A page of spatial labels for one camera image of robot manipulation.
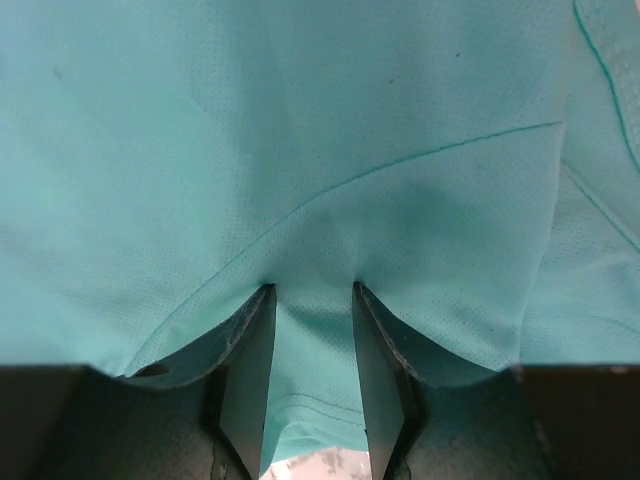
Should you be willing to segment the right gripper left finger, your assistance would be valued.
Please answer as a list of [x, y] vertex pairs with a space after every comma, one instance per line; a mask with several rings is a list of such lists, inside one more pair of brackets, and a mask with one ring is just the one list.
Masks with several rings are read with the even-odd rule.
[[276, 300], [273, 284], [261, 286], [219, 326], [126, 379], [156, 390], [201, 386], [198, 424], [242, 475], [261, 468]]

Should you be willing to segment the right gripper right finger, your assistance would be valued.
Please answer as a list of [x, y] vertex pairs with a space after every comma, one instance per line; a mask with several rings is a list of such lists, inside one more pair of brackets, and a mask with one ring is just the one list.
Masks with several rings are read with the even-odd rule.
[[410, 327], [361, 282], [352, 288], [352, 322], [372, 477], [395, 479], [428, 424], [425, 389], [472, 385], [496, 372]]

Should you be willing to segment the teal t shirt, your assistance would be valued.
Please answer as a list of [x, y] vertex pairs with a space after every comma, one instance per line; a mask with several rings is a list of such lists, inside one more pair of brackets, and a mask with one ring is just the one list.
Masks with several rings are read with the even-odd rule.
[[1, 360], [131, 375], [277, 288], [262, 465], [366, 445], [364, 283], [491, 370], [639, 359], [632, 1], [5, 1]]

